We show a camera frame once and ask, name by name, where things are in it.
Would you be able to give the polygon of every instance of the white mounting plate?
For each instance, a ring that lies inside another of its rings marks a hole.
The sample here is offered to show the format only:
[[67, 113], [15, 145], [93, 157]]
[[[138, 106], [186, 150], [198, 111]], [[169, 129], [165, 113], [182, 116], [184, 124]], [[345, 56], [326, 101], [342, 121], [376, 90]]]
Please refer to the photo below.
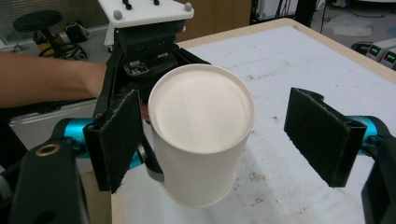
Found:
[[[122, 0], [98, 0], [110, 23], [116, 28], [138, 26], [163, 21], [191, 19], [194, 9], [187, 11], [183, 4], [173, 0], [160, 0], [158, 6], [153, 0], [129, 0], [132, 9], [127, 10]], [[122, 14], [120, 20], [114, 18], [114, 11]]]

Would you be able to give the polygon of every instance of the wooden cabinet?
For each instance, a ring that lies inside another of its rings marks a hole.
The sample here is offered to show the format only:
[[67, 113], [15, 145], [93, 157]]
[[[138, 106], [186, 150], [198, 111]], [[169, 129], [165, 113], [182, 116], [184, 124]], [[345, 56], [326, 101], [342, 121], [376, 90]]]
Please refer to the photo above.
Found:
[[186, 31], [177, 42], [249, 25], [251, 0], [177, 0], [192, 4], [194, 17], [186, 21]]

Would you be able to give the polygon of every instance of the stool seat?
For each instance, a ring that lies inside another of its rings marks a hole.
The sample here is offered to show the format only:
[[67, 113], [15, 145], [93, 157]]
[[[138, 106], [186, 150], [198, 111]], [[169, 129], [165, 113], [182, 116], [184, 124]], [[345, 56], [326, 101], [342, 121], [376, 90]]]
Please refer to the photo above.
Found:
[[41, 10], [17, 18], [12, 25], [19, 32], [33, 32], [46, 29], [62, 20], [62, 15], [55, 10]]

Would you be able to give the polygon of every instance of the human arm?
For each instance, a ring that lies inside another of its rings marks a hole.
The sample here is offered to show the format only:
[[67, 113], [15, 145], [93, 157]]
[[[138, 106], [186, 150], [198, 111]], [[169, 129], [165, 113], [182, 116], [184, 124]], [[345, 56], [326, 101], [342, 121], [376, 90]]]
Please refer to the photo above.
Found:
[[104, 63], [0, 52], [0, 108], [96, 98], [105, 72]]

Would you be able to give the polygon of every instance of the stool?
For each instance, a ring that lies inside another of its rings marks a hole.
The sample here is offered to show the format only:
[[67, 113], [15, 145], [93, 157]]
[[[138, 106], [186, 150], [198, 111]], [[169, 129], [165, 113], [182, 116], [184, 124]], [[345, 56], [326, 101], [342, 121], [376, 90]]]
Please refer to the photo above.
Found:
[[70, 57], [73, 57], [76, 60], [78, 60], [79, 57], [80, 59], [85, 59], [87, 57], [87, 53], [80, 45], [73, 43], [58, 43], [59, 41], [57, 42], [56, 40], [57, 35], [53, 36], [50, 32], [49, 27], [60, 22], [62, 18], [63, 17], [61, 13], [58, 11], [41, 10], [17, 18], [12, 23], [12, 25], [14, 26], [16, 31], [22, 33], [35, 32], [35, 35], [37, 31], [40, 31], [42, 33], [42, 35], [49, 42], [50, 47], [43, 49], [38, 54], [39, 57], [45, 56], [62, 59], [68, 59]]

